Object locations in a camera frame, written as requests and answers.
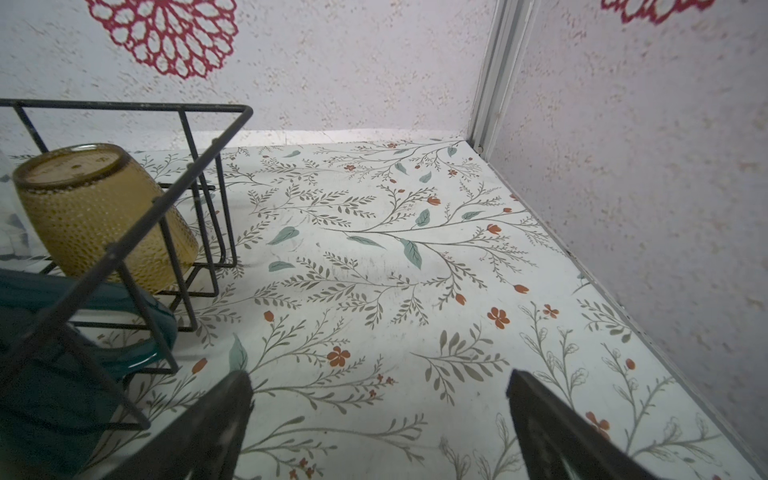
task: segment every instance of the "yellow glass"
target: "yellow glass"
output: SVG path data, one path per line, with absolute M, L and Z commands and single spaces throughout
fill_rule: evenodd
M 80 276 L 144 215 L 159 185 L 125 150 L 111 144 L 67 147 L 39 155 L 13 173 L 29 220 L 51 258 L 68 276 Z M 197 258 L 197 240 L 175 207 L 166 213 L 183 272 Z M 128 254 L 128 270 L 156 293 L 176 282 L 160 227 Z M 117 274 L 108 281 L 118 282 Z

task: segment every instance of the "teal leaf print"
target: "teal leaf print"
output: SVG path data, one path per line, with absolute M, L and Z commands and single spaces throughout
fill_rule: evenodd
M 237 334 L 233 333 L 235 337 L 235 343 L 232 344 L 230 349 L 230 372 L 236 372 L 237 370 L 245 370 L 248 367 L 248 354 L 243 348 L 243 344 L 240 339 L 237 338 Z
M 378 243 L 374 242 L 373 240 L 369 240 L 369 239 L 367 239 L 365 237 L 356 237 L 356 236 L 353 235 L 351 237 L 347 237 L 346 239 L 347 240 L 351 240 L 353 242 L 362 243 L 363 245 L 371 245 L 372 247 L 384 248 L 381 245 L 379 245 Z
M 479 214 L 481 214 L 481 213 L 482 213 L 482 212 L 467 212 L 466 214 L 463 214 L 463 215 L 462 215 L 462 218 L 463 218 L 464 220 L 471 220 L 471 219 L 473 219 L 473 218 L 477 217 L 477 216 L 478 216 Z
M 419 218 L 416 219 L 416 225 L 420 227 L 424 227 L 427 223 L 429 223 L 429 209 L 421 212 Z
M 406 258 L 411 261 L 414 265 L 416 265 L 419 270 L 422 269 L 422 256 L 419 253 L 419 248 L 416 246 L 415 243 L 413 243 L 411 240 L 406 240 L 404 238 L 400 239 L 400 243 L 405 247 L 405 251 L 403 252 L 406 255 Z
M 280 231 L 280 233 L 277 234 L 277 237 L 274 237 L 272 241 L 269 242 L 267 245 L 277 245 L 278 243 L 284 242 L 289 238 L 294 238 L 298 234 L 299 234 L 299 231 L 296 230 L 295 228 L 285 227 Z
M 272 262 L 270 263 L 270 272 L 276 272 L 283 268 L 295 268 L 292 263 L 288 262 Z

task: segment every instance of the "orange flower print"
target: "orange flower print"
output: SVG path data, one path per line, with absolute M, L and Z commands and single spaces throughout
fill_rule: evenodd
M 544 305 L 544 309 L 541 312 L 546 316 L 551 316 L 552 318 L 558 318 L 558 314 L 560 313 L 560 310 L 555 310 L 551 306 L 549 306 L 549 303 L 546 303 Z
M 496 322 L 496 328 L 504 329 L 504 325 L 506 323 L 509 323 L 509 319 L 507 318 L 507 313 L 504 310 L 499 310 L 496 307 L 493 307 L 490 312 L 488 312 L 488 318 L 491 320 L 494 320 Z
M 608 435 L 607 430 L 611 429 L 611 424 L 608 423 L 608 420 L 601 420 L 598 422 L 598 419 L 594 416 L 594 413 L 587 412 L 585 415 L 589 419 L 590 422 L 592 422 L 592 428 L 597 430 L 600 435 L 603 436 L 606 440 L 610 440 L 611 437 Z
M 328 360 L 330 360 L 331 366 L 344 366 L 346 363 L 345 359 L 348 359 L 350 357 L 349 351 L 344 350 L 341 351 L 341 347 L 334 346 L 333 351 L 328 354 Z
M 197 360 L 197 363 L 195 363 L 194 366 L 192 367 L 192 375 L 201 371 L 207 363 L 208 363 L 208 360 L 206 359 Z

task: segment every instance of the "red circular wall decal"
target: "red circular wall decal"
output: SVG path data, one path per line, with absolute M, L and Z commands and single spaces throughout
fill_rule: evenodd
M 221 68 L 237 35 L 234 0 L 85 0 L 116 45 L 162 75 Z
M 621 12 L 621 22 L 629 23 L 636 18 L 646 18 L 659 25 L 673 13 L 685 12 L 691 7 L 704 10 L 712 6 L 715 0 L 601 0 L 603 10 Z

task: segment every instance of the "speckled wall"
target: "speckled wall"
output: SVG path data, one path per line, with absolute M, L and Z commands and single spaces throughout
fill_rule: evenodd
M 255 110 L 251 130 L 464 134 L 494 8 L 494 0 L 5 0 L 0 95 L 245 103 Z M 0 127 L 12 120 L 3 114 Z M 54 116 L 40 127 L 127 125 L 141 134 L 173 120 Z
M 768 457 L 768 2 L 642 4 L 541 3 L 492 163 Z

